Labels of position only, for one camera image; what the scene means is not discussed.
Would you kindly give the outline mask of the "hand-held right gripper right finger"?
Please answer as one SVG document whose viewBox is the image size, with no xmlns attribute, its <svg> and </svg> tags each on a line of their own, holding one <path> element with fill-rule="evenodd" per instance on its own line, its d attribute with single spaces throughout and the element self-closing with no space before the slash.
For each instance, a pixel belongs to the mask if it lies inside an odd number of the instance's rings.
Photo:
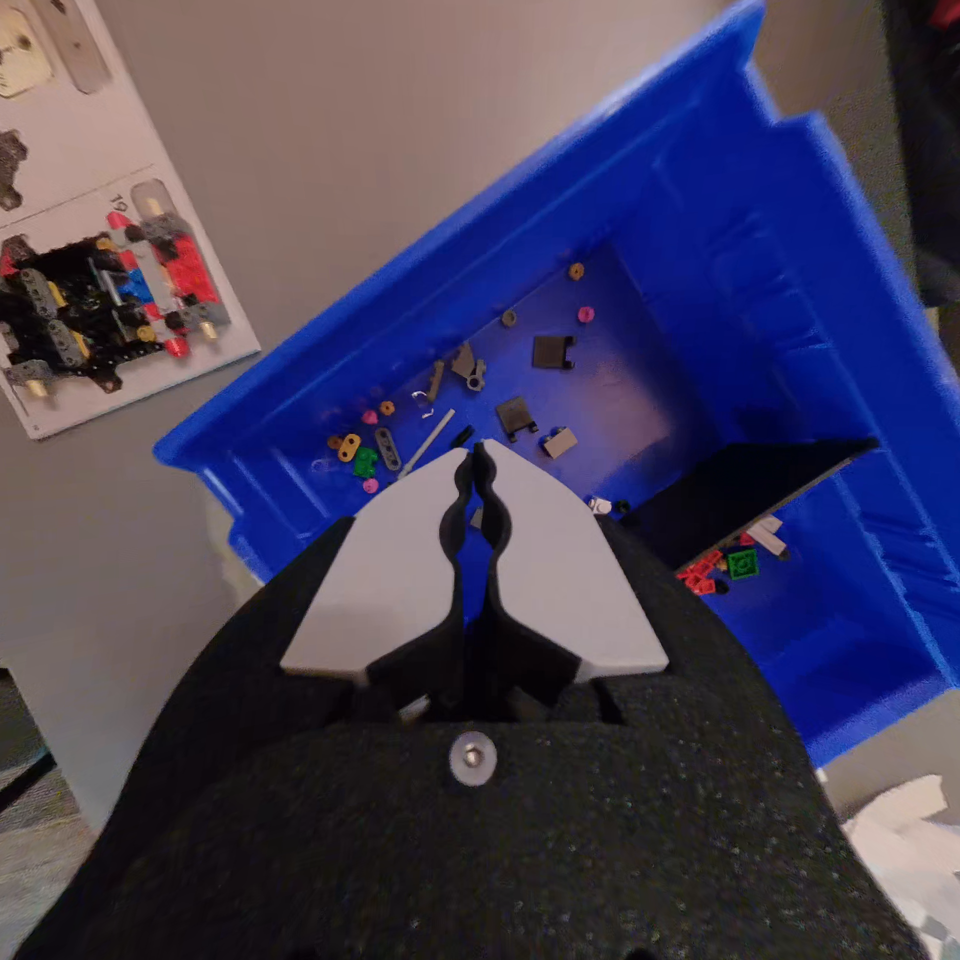
<svg viewBox="0 0 960 960">
<path fill-rule="evenodd" d="M 491 557 L 482 620 L 505 690 L 554 706 L 571 687 L 669 664 L 642 602 L 576 493 L 494 439 L 474 447 Z"/>
</svg>

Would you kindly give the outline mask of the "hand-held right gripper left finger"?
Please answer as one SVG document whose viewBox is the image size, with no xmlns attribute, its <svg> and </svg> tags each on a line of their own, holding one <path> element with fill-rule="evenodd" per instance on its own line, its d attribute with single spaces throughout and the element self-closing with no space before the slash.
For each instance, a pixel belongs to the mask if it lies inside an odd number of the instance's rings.
<svg viewBox="0 0 960 960">
<path fill-rule="evenodd" d="M 456 448 L 379 494 L 348 525 L 280 660 L 291 675 L 383 691 L 396 709 L 456 699 L 464 673 L 459 561 L 473 457 Z"/>
</svg>

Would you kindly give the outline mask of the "small lego pieces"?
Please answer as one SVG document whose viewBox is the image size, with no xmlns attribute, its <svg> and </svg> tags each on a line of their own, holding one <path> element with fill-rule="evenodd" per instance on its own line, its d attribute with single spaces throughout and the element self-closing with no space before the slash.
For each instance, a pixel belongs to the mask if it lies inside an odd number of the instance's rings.
<svg viewBox="0 0 960 960">
<path fill-rule="evenodd" d="M 732 584 L 752 580 L 762 573 L 762 554 L 778 562 L 791 560 L 781 536 L 782 527 L 782 520 L 769 513 L 679 570 L 675 578 L 691 594 L 700 597 L 728 594 Z"/>
<path fill-rule="evenodd" d="M 624 517 L 637 499 L 611 478 L 617 466 L 595 406 L 624 375 L 604 360 L 600 296 L 584 274 L 574 263 L 439 354 L 422 378 L 367 403 L 311 458 L 310 479 L 359 506 L 441 454 L 493 439 L 554 474 L 595 514 Z"/>
</svg>

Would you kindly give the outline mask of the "black and red lego model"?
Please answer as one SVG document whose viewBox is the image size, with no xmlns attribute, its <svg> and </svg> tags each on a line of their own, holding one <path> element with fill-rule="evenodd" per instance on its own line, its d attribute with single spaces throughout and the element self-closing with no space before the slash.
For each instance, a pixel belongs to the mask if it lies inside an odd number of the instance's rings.
<svg viewBox="0 0 960 960">
<path fill-rule="evenodd" d="M 84 379 L 119 392 L 119 368 L 156 354 L 184 361 L 231 323 L 194 231 L 150 199 L 139 220 L 40 252 L 2 244 L 2 374 L 40 400 Z"/>
</svg>

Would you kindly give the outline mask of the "blue plastic bin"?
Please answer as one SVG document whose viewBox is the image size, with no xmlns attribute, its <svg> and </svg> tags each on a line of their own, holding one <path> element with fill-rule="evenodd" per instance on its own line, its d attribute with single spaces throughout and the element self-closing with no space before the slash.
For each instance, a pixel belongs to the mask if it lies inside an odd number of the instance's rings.
<svg viewBox="0 0 960 960">
<path fill-rule="evenodd" d="M 730 444 L 879 441 L 774 512 L 789 561 L 706 600 L 815 766 L 958 689 L 957 376 L 830 130 L 767 96 L 762 18 L 736 5 L 158 441 L 254 577 L 372 500 L 308 476 L 333 430 L 581 262 L 631 509 Z"/>
</svg>

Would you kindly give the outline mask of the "lego instruction booklet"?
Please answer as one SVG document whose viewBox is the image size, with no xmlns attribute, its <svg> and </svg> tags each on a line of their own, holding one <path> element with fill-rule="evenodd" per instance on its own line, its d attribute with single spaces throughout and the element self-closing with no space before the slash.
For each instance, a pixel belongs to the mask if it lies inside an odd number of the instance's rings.
<svg viewBox="0 0 960 960">
<path fill-rule="evenodd" d="M 146 399 L 259 351 L 259 342 L 93 2 L 1 3 L 1 238 L 44 253 L 134 221 L 150 200 L 192 229 L 230 324 L 189 358 L 155 354 L 119 367 L 107 394 L 85 379 L 47 399 L 2 391 L 34 440 Z"/>
</svg>

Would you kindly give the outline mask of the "black bin divider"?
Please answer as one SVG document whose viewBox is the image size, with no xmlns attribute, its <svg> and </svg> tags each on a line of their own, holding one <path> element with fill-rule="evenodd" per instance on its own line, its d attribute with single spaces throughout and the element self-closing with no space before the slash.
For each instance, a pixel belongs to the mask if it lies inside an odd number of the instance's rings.
<svg viewBox="0 0 960 960">
<path fill-rule="evenodd" d="M 879 448 L 873 437 L 731 443 L 620 523 L 678 572 Z"/>
</svg>

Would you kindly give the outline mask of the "white crumpled plastic bag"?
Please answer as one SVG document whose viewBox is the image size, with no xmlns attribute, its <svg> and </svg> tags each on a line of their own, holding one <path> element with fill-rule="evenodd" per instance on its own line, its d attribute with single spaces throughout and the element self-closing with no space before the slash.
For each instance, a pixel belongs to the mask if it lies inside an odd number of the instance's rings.
<svg viewBox="0 0 960 960">
<path fill-rule="evenodd" d="M 847 840 L 929 958 L 959 957 L 959 831 L 940 774 L 879 794 L 843 824 Z"/>
</svg>

